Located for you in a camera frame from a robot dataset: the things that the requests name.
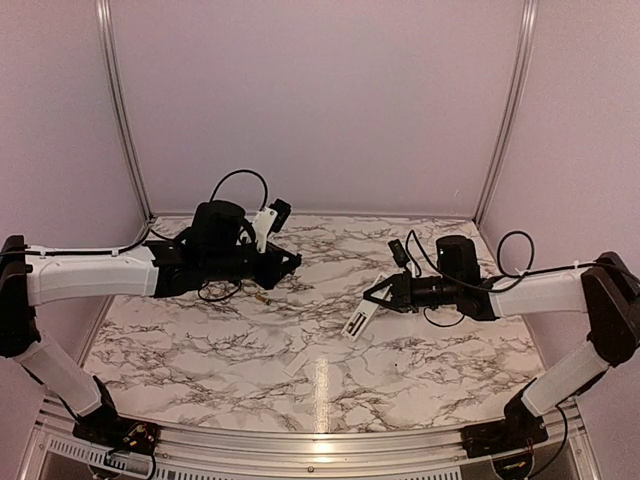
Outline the white remote control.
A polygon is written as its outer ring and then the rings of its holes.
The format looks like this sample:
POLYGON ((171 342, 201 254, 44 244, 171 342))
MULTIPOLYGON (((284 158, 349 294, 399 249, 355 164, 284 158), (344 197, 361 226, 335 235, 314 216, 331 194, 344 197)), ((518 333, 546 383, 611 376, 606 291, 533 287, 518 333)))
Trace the white remote control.
MULTIPOLYGON (((386 279, 385 273, 379 273, 371 287, 375 287, 378 283, 386 279)), ((374 300, 387 300, 389 287, 383 287, 374 291, 374 300)), ((346 324, 343 326, 341 334, 348 340, 355 342, 366 330, 368 324, 372 320, 374 314, 379 308, 379 304, 370 300, 363 299, 358 304, 355 311, 349 317, 346 324)))

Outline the gold black battery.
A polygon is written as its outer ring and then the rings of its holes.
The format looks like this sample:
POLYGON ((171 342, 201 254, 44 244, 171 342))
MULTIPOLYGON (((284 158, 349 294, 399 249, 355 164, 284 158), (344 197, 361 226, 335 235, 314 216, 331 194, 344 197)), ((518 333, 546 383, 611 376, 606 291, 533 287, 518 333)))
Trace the gold black battery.
POLYGON ((256 295, 255 298, 259 301, 261 301, 262 303, 264 303, 265 305, 271 305, 272 300, 270 298, 267 298, 265 296, 262 295, 256 295))

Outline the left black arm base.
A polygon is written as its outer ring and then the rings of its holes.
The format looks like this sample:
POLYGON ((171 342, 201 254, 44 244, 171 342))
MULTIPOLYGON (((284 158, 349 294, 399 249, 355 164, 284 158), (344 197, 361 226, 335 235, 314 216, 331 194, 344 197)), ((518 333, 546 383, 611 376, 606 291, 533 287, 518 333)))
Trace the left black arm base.
POLYGON ((153 422, 128 417, 81 417, 73 427, 73 436, 110 450, 152 455, 158 442, 160 427, 153 422))

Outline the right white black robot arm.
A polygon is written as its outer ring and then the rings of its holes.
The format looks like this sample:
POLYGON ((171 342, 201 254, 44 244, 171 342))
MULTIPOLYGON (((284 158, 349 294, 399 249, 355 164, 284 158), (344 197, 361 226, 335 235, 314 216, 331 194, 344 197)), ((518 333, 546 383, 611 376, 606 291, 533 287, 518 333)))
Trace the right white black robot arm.
POLYGON ((394 240, 389 247, 402 270, 364 291, 358 312, 365 318, 379 307, 406 313, 450 305, 475 321, 553 312, 587 315, 586 340, 505 406, 495 438, 506 448, 519 446, 533 433, 534 420, 588 390, 639 348, 639 280, 614 252, 588 263, 483 277, 474 242, 449 235, 437 239, 435 273, 424 276, 406 243, 394 240))

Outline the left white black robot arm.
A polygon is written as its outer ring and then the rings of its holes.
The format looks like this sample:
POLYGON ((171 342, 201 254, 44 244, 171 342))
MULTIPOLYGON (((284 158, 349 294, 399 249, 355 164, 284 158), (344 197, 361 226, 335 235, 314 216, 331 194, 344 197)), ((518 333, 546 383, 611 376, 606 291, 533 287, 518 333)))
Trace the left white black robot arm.
POLYGON ((271 290, 301 264, 300 255, 268 239, 290 213, 278 199, 248 220, 241 206, 210 200, 174 238, 111 250, 29 247, 23 236, 10 236, 1 250, 1 355, 59 396, 102 443, 119 444, 126 423, 109 392, 38 330, 37 307, 84 297, 171 298, 214 282, 250 280, 271 290))

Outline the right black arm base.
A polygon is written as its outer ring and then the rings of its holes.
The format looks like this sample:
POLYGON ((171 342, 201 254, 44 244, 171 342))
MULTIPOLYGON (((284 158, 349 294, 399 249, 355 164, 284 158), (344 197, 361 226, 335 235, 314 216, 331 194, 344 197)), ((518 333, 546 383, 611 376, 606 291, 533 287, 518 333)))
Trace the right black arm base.
POLYGON ((507 402, 502 419, 462 428, 462 447, 469 458, 531 448, 549 439, 543 418, 532 414, 522 401, 527 387, 507 402))

